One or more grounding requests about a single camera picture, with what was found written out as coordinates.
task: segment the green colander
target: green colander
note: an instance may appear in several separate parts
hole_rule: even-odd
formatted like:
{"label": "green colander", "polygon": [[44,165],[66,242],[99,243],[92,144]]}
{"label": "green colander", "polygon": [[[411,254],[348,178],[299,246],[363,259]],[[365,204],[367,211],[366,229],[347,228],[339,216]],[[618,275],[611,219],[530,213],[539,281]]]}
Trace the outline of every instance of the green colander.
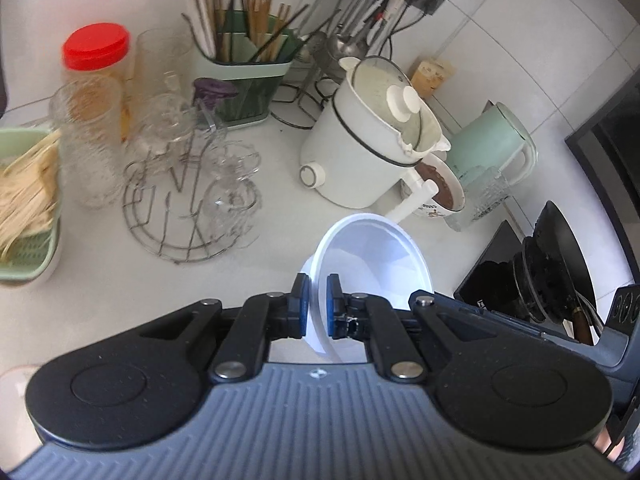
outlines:
{"label": "green colander", "polygon": [[[49,132],[31,128],[0,128],[0,165],[25,153]],[[0,282],[26,282],[37,278],[49,265],[58,244],[58,207],[51,230],[20,238],[10,249],[7,262],[0,262]]]}

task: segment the glass lid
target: glass lid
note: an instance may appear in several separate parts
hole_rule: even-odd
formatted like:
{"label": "glass lid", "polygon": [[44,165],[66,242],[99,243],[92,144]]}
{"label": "glass lid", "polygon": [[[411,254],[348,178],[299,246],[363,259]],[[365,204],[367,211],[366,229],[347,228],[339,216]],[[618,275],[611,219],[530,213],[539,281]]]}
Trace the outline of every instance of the glass lid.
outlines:
{"label": "glass lid", "polygon": [[418,145],[422,101],[402,70],[384,57],[366,57],[353,70],[351,85],[373,113],[400,132],[405,144]]}

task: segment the black frame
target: black frame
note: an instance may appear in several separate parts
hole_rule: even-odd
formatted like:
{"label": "black frame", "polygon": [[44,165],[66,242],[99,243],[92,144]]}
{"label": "black frame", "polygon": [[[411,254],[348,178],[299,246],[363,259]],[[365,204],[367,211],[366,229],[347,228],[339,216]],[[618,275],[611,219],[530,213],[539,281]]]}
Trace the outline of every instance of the black frame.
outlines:
{"label": "black frame", "polygon": [[598,142],[602,145],[603,149],[607,153],[609,159],[613,163],[616,171],[618,172],[620,179],[625,185],[626,191],[629,193],[631,201],[636,206],[638,212],[638,218],[640,219],[640,194],[632,183],[619,155],[616,150],[610,144],[606,135],[604,134],[600,122],[616,107],[622,99],[632,91],[635,86],[640,84],[640,70],[636,71],[631,79],[607,102],[591,119],[584,123],[575,133],[571,134],[565,139],[565,143],[574,154],[578,163],[582,167],[582,170],[586,174],[587,178],[591,182],[591,185],[595,189],[602,205],[604,206],[611,223],[618,235],[620,244],[625,253],[628,261],[631,273],[636,283],[640,282],[640,258],[634,253],[631,241],[629,240],[626,231],[622,225],[618,212],[609,197],[606,187],[602,183],[596,169],[591,165],[587,156],[584,154],[580,147],[579,141],[587,134],[593,134]]}

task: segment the red lid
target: red lid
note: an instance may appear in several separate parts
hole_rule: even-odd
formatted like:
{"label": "red lid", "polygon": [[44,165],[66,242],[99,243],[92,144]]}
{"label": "red lid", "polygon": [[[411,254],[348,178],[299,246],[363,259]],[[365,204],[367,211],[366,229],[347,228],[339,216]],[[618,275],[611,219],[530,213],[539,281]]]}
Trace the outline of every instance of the red lid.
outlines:
{"label": "red lid", "polygon": [[100,70],[119,62],[129,51],[129,31],[117,23],[79,28],[62,46],[62,61],[71,70]]}

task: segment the bowl with brown food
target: bowl with brown food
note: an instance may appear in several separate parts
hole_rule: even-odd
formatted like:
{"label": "bowl with brown food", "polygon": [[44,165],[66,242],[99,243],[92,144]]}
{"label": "bowl with brown food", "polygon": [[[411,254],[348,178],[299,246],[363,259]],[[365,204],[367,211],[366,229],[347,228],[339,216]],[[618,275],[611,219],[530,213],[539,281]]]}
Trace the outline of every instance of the bowl with brown food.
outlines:
{"label": "bowl with brown food", "polygon": [[[430,153],[418,162],[415,171],[423,180],[433,180],[438,186],[438,193],[414,211],[415,215],[442,218],[462,210],[465,206],[465,192],[460,181],[442,160]],[[409,186],[404,181],[400,185],[402,197],[408,197],[411,194]]]}

